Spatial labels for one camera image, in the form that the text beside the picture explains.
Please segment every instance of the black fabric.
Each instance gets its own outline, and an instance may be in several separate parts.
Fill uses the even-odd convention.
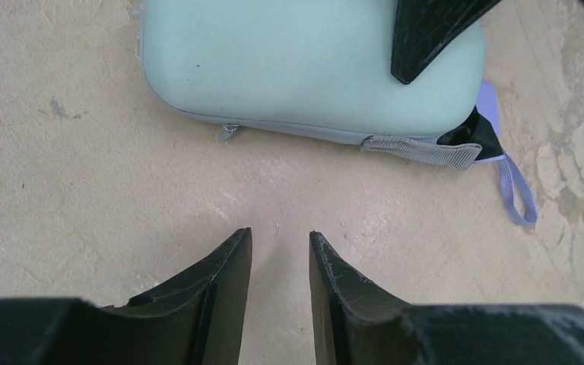
[[[458,128],[447,132],[437,140],[437,144],[442,146],[457,146],[464,143],[477,143],[482,146],[482,151],[476,157],[476,161],[504,154],[494,127],[478,112],[478,108],[474,108],[467,120]]]
[[[403,84],[413,82],[446,45],[499,1],[398,0],[391,74]]]

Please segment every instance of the black plastic part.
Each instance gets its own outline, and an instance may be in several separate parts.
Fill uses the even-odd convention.
[[[437,140],[437,144],[445,146],[457,146],[464,143],[477,143],[482,146],[476,160],[485,160],[504,154],[491,122],[484,118],[475,107],[458,128],[447,132]]]
[[[310,234],[317,365],[584,364],[584,310],[567,305],[412,306]]]
[[[129,300],[0,299],[0,364],[235,365],[252,267],[252,231]]]
[[[499,1],[398,0],[391,74],[403,84],[413,82],[454,38]]]

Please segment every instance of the concrete floor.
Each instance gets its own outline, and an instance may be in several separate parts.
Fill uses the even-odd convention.
[[[505,0],[483,19],[502,143],[464,173],[258,130],[228,147],[144,82],[127,0],[0,0],[0,296],[127,298],[254,230],[241,363],[312,364],[308,233],[413,303],[584,306],[584,10]]]

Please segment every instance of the purple strap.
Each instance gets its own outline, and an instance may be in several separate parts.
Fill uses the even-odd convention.
[[[529,184],[525,177],[520,172],[520,169],[514,163],[508,154],[504,154],[504,158],[497,161],[500,170],[500,188],[503,193],[503,203],[505,209],[512,220],[521,226],[531,226],[536,224],[538,220],[538,209],[536,208],[536,200],[529,188]],[[524,204],[525,214],[520,214],[514,202],[514,186],[520,194],[522,203]]]

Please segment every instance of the stained floor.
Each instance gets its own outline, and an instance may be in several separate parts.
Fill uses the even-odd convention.
[[[241,363],[312,364],[308,233],[413,303],[584,307],[584,9],[505,0],[482,23],[502,143],[541,208],[503,211],[497,171],[464,173],[257,130],[153,96],[141,4],[0,0],[0,296],[123,304],[254,230]]]

